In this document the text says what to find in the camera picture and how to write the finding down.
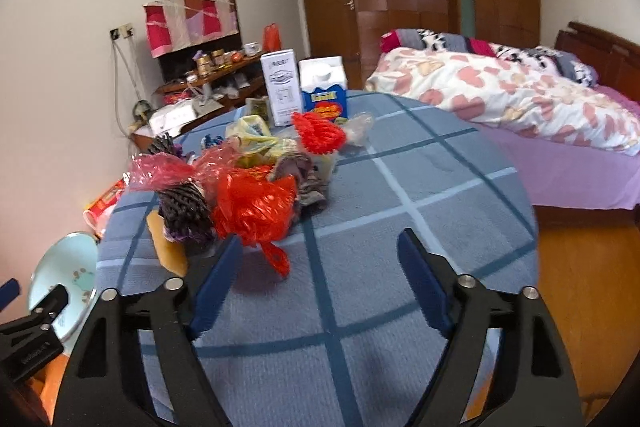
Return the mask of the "yellow foam piece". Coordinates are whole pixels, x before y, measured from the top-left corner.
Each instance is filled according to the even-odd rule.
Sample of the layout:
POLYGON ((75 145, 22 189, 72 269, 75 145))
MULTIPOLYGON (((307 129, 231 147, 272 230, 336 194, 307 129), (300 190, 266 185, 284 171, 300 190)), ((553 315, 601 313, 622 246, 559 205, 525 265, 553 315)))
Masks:
POLYGON ((170 241, 165 236, 164 219, 157 210, 146 216, 146 226, 151 235, 155 254, 160 265, 168 272, 184 277, 188 272, 189 262, 183 243, 170 241))

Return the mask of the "pink plastic bag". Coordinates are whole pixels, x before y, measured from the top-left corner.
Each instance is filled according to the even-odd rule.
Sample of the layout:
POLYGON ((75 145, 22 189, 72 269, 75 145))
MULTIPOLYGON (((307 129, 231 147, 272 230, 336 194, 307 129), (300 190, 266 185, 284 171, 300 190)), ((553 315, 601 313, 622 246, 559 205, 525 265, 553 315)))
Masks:
POLYGON ((168 153, 139 155, 130 162, 126 184, 131 191, 160 192, 193 183, 202 191, 206 202, 213 204, 220 178, 240 157, 238 148, 229 142, 203 150, 191 162, 168 153))

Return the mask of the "purple snack wrapper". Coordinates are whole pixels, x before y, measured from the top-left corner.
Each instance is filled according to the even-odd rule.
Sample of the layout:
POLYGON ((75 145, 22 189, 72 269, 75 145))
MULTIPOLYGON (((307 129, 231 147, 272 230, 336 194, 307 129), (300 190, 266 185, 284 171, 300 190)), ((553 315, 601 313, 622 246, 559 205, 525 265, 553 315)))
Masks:
POLYGON ((206 246, 214 240, 210 210, 194 183, 174 185, 156 193, 164 233, 173 242, 206 246))

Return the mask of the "red plastic bag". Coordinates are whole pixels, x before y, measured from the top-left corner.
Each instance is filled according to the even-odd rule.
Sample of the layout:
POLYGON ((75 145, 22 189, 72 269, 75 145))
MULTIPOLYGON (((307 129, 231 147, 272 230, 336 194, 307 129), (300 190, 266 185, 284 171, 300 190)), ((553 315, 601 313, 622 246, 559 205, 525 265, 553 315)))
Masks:
POLYGON ((276 242, 288 235, 296 198, 292 174, 270 181, 255 169, 231 169, 217 183, 215 231, 221 239, 236 235, 244 246, 259 247, 274 272, 288 277, 288 254, 276 242))

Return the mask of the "yellow plastic bag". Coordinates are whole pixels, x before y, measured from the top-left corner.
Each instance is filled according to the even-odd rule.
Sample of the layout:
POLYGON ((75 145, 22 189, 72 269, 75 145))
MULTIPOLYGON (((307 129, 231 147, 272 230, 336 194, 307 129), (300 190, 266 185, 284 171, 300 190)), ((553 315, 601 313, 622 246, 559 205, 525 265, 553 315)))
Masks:
POLYGON ((236 165, 242 168, 273 166, 281 157, 299 152, 295 138, 273 135, 257 115, 244 116, 228 124, 224 137, 235 143, 240 154, 236 165))

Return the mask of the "clear bag red print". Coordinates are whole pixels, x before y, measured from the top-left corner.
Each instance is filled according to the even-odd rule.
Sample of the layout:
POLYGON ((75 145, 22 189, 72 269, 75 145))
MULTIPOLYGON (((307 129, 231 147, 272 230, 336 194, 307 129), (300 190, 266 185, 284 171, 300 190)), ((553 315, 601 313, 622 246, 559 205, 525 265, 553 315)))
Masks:
POLYGON ((375 118, 368 112, 362 112, 352 118, 341 118, 338 121, 346 136, 345 144, 354 147, 363 147, 366 144, 369 132, 373 128, 375 118))

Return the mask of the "purple bed sheet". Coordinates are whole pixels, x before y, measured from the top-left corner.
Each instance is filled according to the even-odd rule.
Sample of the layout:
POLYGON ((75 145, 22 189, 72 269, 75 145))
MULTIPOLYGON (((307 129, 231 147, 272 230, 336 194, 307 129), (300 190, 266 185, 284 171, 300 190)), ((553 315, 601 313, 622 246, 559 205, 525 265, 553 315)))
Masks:
POLYGON ((529 139, 476 125, 512 161, 534 205, 631 210, 639 204, 639 154, 529 139))

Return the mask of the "white box on cabinet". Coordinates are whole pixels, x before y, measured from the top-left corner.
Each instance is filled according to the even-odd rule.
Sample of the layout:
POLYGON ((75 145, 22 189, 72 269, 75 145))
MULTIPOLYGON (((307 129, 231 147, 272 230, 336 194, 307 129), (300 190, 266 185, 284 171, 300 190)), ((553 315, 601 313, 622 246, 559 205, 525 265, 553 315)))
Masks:
POLYGON ((192 100, 183 100, 157 109, 149 120, 149 127, 153 136, 169 134, 175 138, 181 129, 198 117, 192 100))

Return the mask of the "wooden tv cabinet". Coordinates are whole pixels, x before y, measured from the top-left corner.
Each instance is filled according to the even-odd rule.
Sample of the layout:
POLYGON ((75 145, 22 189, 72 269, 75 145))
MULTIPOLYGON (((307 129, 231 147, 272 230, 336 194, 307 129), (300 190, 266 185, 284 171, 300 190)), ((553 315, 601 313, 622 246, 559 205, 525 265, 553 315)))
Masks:
MULTIPOLYGON (((184 80, 160 87, 161 95, 177 95, 178 103, 192 100, 198 117, 190 124, 186 124, 178 136, 205 124, 217 116, 240 108, 248 98, 259 98, 266 94, 264 74, 262 73, 262 54, 244 57, 242 61, 232 62, 230 65, 215 70, 206 78, 196 78, 193 81, 184 80)), ((129 133, 129 140, 139 150, 145 150, 155 136, 152 135, 149 121, 129 133)))

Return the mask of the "grey crumpled wrapper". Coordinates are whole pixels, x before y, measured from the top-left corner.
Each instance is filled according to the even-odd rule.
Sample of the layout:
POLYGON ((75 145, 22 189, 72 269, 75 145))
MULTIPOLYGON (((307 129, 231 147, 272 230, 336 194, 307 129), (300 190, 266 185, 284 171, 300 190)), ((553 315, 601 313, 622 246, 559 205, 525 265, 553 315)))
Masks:
POLYGON ((302 152, 281 156, 268 176, 269 181, 278 181, 292 176, 296 185, 294 211, 300 215, 303 209, 323 210, 328 205, 329 182, 322 176, 312 158, 302 152))

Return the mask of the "cloth covered television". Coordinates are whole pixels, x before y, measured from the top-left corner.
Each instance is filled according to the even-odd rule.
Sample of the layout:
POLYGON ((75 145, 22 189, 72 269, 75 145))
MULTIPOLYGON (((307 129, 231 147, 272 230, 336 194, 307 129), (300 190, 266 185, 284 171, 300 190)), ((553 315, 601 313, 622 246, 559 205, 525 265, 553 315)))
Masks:
POLYGON ((198 52, 242 48, 235 0, 160 0, 143 5, 151 55, 171 83, 197 69, 198 52))

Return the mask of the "cow pattern pillow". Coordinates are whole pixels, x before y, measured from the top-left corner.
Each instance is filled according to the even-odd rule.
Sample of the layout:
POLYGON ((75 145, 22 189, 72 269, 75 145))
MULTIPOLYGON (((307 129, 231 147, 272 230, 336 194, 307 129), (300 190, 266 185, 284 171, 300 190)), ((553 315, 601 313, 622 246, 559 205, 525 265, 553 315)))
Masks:
POLYGON ((579 60, 575 54, 548 46, 517 48, 459 34, 414 28, 394 29, 386 32, 380 39, 382 53, 402 46, 428 52, 462 52, 500 58, 503 61, 529 66, 539 72, 567 78, 588 88, 596 87, 599 80, 596 70, 579 60))

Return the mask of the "white mug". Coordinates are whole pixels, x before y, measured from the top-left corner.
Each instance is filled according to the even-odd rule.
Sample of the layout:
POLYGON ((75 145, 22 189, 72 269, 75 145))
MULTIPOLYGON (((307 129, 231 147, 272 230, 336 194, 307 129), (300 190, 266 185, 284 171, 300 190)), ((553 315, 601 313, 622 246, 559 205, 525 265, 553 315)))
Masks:
POLYGON ((247 42, 243 44, 243 51, 246 57, 253 57, 262 53, 262 45, 258 42, 247 42))

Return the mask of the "white tall milk carton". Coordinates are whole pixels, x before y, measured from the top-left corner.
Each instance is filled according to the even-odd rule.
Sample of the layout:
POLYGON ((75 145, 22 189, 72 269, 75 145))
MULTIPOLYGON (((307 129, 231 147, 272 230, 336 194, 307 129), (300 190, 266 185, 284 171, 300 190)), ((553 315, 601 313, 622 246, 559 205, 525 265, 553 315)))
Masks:
POLYGON ((303 112, 295 53, 292 49, 264 54, 260 58, 273 124, 292 124, 292 115, 303 112))

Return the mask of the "wall power socket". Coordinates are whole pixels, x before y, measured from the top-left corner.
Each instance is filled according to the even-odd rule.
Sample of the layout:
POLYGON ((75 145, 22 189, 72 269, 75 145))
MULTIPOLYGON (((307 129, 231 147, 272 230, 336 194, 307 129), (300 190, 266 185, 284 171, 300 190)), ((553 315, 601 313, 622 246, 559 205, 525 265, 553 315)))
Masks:
POLYGON ((122 26, 110 30, 110 38, 112 41, 117 41, 118 39, 128 39, 133 35, 134 26, 132 26, 132 23, 126 23, 122 26))

